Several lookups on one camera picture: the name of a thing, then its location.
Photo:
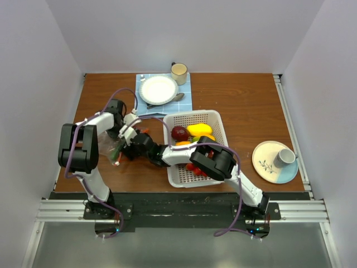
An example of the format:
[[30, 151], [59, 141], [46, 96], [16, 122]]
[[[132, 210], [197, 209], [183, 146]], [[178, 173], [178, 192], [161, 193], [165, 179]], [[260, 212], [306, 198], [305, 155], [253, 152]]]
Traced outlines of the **fake red apple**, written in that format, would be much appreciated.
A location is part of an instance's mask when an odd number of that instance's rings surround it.
[[171, 137], [178, 142], [188, 141], [190, 139], [190, 133], [182, 126], [175, 126], [171, 130]]

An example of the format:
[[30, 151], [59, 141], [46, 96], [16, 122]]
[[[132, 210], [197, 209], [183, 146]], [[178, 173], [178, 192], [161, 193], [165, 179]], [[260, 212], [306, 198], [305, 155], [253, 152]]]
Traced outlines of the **fake strawberries bunch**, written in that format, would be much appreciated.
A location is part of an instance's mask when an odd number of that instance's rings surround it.
[[185, 169], [191, 171], [196, 176], [207, 177], [214, 169], [214, 152], [193, 152], [190, 156], [190, 163], [186, 164]]

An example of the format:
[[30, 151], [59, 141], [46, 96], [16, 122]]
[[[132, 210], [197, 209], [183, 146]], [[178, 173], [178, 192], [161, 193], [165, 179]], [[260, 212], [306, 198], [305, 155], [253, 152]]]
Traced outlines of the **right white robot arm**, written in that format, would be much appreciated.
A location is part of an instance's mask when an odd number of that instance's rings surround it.
[[170, 146], [157, 144], [147, 133], [138, 133], [128, 140], [122, 138], [121, 142], [120, 151], [130, 160], [142, 156], [166, 168], [193, 164], [211, 179], [235, 189], [252, 218], [262, 219], [268, 213], [269, 196], [241, 171], [239, 156], [208, 137], [188, 145]]

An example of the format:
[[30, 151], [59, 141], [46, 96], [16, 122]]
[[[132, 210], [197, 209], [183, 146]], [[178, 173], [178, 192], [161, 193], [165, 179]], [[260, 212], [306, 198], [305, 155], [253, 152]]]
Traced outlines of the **yellow fake mango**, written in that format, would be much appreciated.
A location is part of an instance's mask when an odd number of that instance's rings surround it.
[[213, 129], [204, 123], [198, 123], [198, 124], [194, 124], [194, 125], [189, 125], [186, 127], [187, 131], [189, 132], [189, 134], [193, 137], [195, 136], [202, 136], [202, 135], [211, 135], [213, 132]]

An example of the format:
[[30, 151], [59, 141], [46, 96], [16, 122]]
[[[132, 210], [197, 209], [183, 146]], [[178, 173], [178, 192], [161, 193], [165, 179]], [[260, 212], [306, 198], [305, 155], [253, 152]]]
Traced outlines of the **clear zip top bag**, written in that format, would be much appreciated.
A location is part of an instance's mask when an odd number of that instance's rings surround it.
[[[148, 129], [147, 128], [145, 129], [145, 128], [134, 127], [134, 129], [137, 131], [137, 134], [139, 134], [140, 132], [141, 133], [148, 133]], [[120, 152], [119, 158], [117, 159], [117, 161], [112, 161], [109, 158], [110, 151], [119, 142], [122, 144], [122, 148], [124, 147], [124, 145], [126, 145], [125, 140], [122, 140], [122, 139], [119, 139], [119, 138], [117, 140], [112, 140], [108, 136], [107, 131], [104, 131], [103, 133], [99, 134], [99, 136], [98, 136], [99, 153], [101, 155], [106, 156], [108, 158], [108, 160], [111, 162], [111, 164], [114, 165], [114, 166], [119, 166], [119, 164], [123, 161], [123, 158], [126, 157]]]

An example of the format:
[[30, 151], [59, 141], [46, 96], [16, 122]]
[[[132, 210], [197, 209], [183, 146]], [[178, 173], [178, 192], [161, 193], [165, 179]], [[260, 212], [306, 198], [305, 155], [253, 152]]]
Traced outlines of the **small orange fake fruit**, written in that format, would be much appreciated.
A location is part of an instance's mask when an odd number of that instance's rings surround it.
[[190, 141], [180, 141], [175, 144], [175, 146], [184, 146], [184, 145], [190, 145]]

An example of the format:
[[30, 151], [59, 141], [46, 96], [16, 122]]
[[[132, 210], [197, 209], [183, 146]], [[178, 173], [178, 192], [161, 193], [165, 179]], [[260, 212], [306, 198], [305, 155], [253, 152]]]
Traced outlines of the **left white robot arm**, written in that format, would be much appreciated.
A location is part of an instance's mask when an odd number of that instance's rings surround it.
[[124, 126], [125, 110], [123, 101], [113, 99], [103, 112], [78, 124], [66, 123], [61, 128], [58, 163], [65, 169], [66, 178], [78, 178], [88, 196], [86, 207], [103, 219], [118, 219], [120, 211], [98, 169], [98, 135], [109, 131], [110, 137], [117, 137]]

